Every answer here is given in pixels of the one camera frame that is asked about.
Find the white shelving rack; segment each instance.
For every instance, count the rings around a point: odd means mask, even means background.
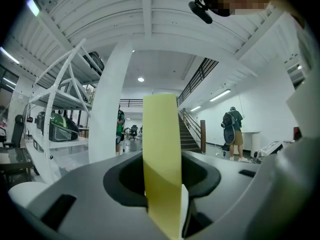
[[[50,158],[51,150],[87,145],[89,143],[89,140],[83,137],[78,137],[76,140],[64,142],[54,142],[49,140],[50,116],[52,110],[84,110],[87,112],[88,116],[91,117],[90,110],[92,109],[92,105],[84,102],[81,96],[81,92],[83,93],[83,90],[79,89],[79,81],[75,78],[75,75],[80,76],[81,83],[90,82],[93,78],[99,80],[100,75],[90,68],[90,65],[83,58],[80,52],[82,51],[84,55],[86,55],[98,72],[102,74],[102,71],[84,49],[83,45],[85,42],[86,39],[83,39],[75,48],[58,58],[39,77],[37,77],[33,88],[37,83],[45,78],[52,79],[50,71],[65,60],[53,85],[42,93],[31,96],[28,102],[29,105],[34,104],[45,108],[43,134],[40,129],[37,129],[35,123],[27,123],[26,117],[26,127],[31,133],[33,139],[42,147],[43,153],[37,151],[30,142],[27,143],[26,146],[40,176],[48,184],[54,183],[59,178],[53,172],[53,167],[57,168],[57,164]],[[76,60],[78,63],[77,66],[72,66],[71,62],[76,56],[79,56],[82,61],[83,65],[80,67],[79,58]],[[59,90],[60,84],[63,84],[64,82],[71,82],[73,84],[77,97]]]

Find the fluorescent light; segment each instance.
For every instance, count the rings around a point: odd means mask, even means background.
[[[37,7],[36,3],[34,0],[28,0],[26,2],[26,4],[28,5],[28,7],[30,8],[31,12],[34,14],[34,16],[38,16],[40,10],[39,8]]]
[[[8,83],[10,83],[10,84],[12,84],[12,85],[14,85],[14,86],[16,86],[16,85],[17,85],[16,83],[11,82],[10,80],[8,80],[8,79],[6,79],[6,78],[3,78],[3,80],[6,80]]]
[[[10,85],[7,85],[7,84],[6,84],[6,86],[10,87],[12,90],[15,90],[15,88],[11,87]]]
[[[14,57],[12,57],[2,46],[0,47],[0,51],[3,52],[5,55],[7,55],[15,63],[19,64],[19,61],[16,60]]]
[[[201,106],[197,106],[194,109],[190,110],[190,112],[195,111],[195,110],[200,109],[200,108],[201,108]]]
[[[213,99],[210,99],[211,102],[215,101],[216,99],[219,99],[220,97],[222,97],[223,95],[226,95],[228,93],[230,93],[231,90],[228,89],[228,90],[225,90],[223,93],[221,93],[220,95],[218,95],[217,97],[214,97]]]

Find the yellow sticky note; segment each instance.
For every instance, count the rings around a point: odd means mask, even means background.
[[[178,239],[182,173],[174,94],[144,97],[142,157],[148,215],[170,239]]]

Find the green shirt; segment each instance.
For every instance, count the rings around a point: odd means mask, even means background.
[[[239,113],[238,110],[232,110],[231,115],[234,117],[234,125],[233,128],[235,131],[240,131],[241,132],[241,120],[243,120],[241,114]]]
[[[118,110],[118,122],[123,121],[123,123],[119,123],[116,128],[117,133],[122,133],[123,128],[125,127],[125,113],[122,110]]]

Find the khaki shorts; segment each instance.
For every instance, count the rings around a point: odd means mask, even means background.
[[[234,141],[231,144],[228,145],[242,145],[244,143],[244,140],[242,139],[242,132],[240,130],[235,130],[234,131]]]

